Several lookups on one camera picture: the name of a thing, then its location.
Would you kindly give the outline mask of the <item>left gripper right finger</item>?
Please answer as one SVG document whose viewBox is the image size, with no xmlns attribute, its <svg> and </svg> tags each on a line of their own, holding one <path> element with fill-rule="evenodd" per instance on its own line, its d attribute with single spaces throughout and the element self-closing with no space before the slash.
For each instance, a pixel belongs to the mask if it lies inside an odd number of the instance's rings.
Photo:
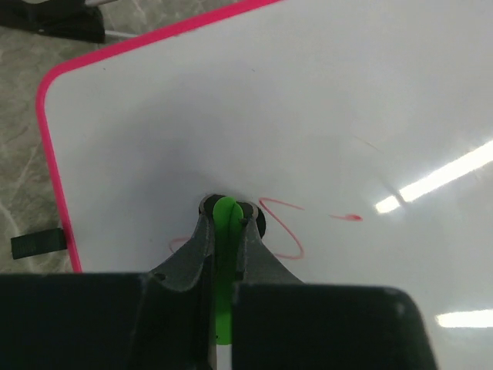
<svg viewBox="0 0 493 370">
<path fill-rule="evenodd" d="M 402 290 L 306 284 L 267 249 L 254 203 L 232 303 L 234 369 L 435 369 L 421 313 Z"/>
</svg>

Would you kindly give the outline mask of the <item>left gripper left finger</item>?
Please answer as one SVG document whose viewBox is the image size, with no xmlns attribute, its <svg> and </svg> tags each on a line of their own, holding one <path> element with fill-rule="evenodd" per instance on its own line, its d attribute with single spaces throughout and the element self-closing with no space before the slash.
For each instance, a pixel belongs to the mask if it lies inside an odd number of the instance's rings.
<svg viewBox="0 0 493 370">
<path fill-rule="evenodd" d="M 214 196 L 151 271 L 4 274 L 3 369 L 212 369 Z"/>
</svg>

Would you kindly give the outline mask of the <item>green whiteboard eraser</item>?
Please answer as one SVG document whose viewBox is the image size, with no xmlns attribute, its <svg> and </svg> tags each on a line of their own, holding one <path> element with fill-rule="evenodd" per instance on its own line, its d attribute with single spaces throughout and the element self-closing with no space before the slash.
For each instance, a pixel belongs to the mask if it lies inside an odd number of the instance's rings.
<svg viewBox="0 0 493 370">
<path fill-rule="evenodd" d="M 236 257 L 243 225 L 243 209 L 232 197 L 220 198 L 213 207 L 215 232 L 215 332 L 218 369 L 232 368 L 232 298 Z"/>
</svg>

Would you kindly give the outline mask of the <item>pink framed whiteboard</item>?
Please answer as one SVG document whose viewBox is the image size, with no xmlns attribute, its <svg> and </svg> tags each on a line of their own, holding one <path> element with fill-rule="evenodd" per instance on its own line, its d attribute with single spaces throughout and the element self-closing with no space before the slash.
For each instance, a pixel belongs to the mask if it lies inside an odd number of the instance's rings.
<svg viewBox="0 0 493 370">
<path fill-rule="evenodd" d="M 143 271 L 259 204 L 308 282 L 393 286 L 492 367 L 492 3 L 242 1 L 64 62 L 36 113 L 76 271 Z"/>
</svg>

